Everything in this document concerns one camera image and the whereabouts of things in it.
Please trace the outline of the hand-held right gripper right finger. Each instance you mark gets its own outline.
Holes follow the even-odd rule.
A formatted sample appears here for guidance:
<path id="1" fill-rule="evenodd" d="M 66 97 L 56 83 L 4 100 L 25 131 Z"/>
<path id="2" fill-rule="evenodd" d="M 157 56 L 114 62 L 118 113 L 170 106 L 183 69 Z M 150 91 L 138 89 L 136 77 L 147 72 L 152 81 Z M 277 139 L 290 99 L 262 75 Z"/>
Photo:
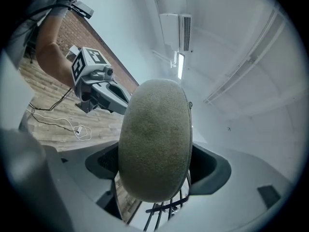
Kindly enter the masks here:
<path id="1" fill-rule="evenodd" d="M 189 170 L 191 196 L 223 189 L 237 204 L 261 202 L 270 209 L 291 189 L 291 182 L 270 164 L 235 150 L 213 152 L 194 143 Z"/>

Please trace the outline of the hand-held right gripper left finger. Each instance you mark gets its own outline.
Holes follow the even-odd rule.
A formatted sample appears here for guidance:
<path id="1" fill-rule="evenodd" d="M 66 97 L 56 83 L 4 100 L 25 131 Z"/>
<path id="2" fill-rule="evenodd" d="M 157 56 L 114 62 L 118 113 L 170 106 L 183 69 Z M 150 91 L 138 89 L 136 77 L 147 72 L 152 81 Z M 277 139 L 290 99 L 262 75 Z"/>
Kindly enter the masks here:
<path id="1" fill-rule="evenodd" d="M 46 145 L 44 150 L 52 173 L 60 170 L 65 184 L 72 182 L 92 203 L 123 219 L 114 180 L 118 173 L 117 141 L 61 152 Z"/>

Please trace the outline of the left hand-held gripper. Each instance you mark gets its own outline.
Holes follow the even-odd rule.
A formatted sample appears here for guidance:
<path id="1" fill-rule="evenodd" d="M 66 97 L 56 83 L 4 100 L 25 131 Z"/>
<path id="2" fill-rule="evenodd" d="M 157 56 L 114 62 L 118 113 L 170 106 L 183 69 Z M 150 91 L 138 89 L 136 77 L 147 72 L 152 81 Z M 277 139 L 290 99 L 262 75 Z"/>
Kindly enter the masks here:
<path id="1" fill-rule="evenodd" d="M 124 115 L 131 95 L 114 81 L 113 68 L 103 54 L 96 49 L 82 47 L 75 57 L 71 73 L 74 93 L 80 103 L 76 104 L 85 113 L 97 108 L 91 97 L 91 88 L 98 94 L 95 98 L 101 109 Z"/>

